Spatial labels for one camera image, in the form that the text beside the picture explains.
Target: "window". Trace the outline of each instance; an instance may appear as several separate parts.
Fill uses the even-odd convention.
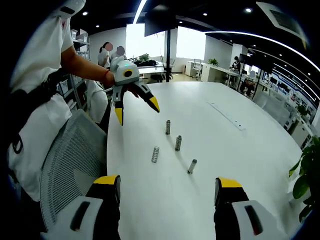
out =
[[[142,54],[149,57],[163,56],[165,52],[165,32],[145,37],[145,24],[128,24],[125,32],[125,55],[137,58]]]
[[[257,74],[259,72],[259,68],[253,65],[251,71],[255,71],[255,73]]]
[[[178,26],[177,58],[204,60],[205,48],[206,35],[203,32]]]
[[[247,74],[250,74],[249,72],[250,66],[249,65],[244,65],[244,70],[246,70]]]

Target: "white robotic hand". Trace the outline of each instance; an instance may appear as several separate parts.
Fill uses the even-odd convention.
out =
[[[116,116],[121,125],[124,124],[123,97],[129,85],[130,89],[135,91],[152,109],[158,113],[160,112],[156,97],[143,81],[139,81],[140,73],[137,65],[125,60],[125,58],[121,56],[111,61],[110,71],[114,75],[115,82],[112,87],[112,100],[114,102]]]
[[[111,61],[110,71],[114,75],[116,86],[138,82],[140,78],[137,65],[125,60],[124,56],[116,57]]]

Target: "red bracelet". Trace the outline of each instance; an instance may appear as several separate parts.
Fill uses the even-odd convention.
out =
[[[104,78],[106,78],[108,72],[110,72],[109,69],[106,70],[106,72],[105,72],[105,74],[104,74]]]

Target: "white shirt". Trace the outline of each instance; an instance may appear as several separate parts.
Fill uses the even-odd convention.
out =
[[[110,56],[109,51],[107,51],[105,48],[102,48],[102,51],[98,55],[98,64],[102,66],[104,63],[105,59]],[[104,68],[109,68],[110,67],[110,58],[106,61],[105,65],[103,66]]]
[[[45,20],[20,56],[10,83],[12,91],[22,89],[29,93],[38,87],[59,69],[61,53],[72,45],[70,19],[50,17]],[[41,171],[50,146],[71,115],[62,96],[55,94],[32,112],[19,132],[22,151],[16,154],[12,145],[8,149],[8,165],[34,201],[40,200]]]
[[[126,55],[118,55],[117,52],[115,51],[114,53],[112,53],[111,57],[110,57],[110,61],[112,61],[112,59],[114,58],[120,58],[124,56],[124,59],[127,59]]]
[[[86,81],[88,110],[91,119],[100,123],[108,105],[107,94],[97,81]]]

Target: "black harness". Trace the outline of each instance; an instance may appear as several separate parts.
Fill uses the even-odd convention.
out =
[[[12,143],[13,151],[16,154],[21,152],[24,145],[19,132],[26,125],[31,113],[57,93],[58,82],[58,78],[50,78],[49,76],[47,81],[29,93],[19,89],[9,95],[7,115],[9,134],[5,140],[6,149]]]

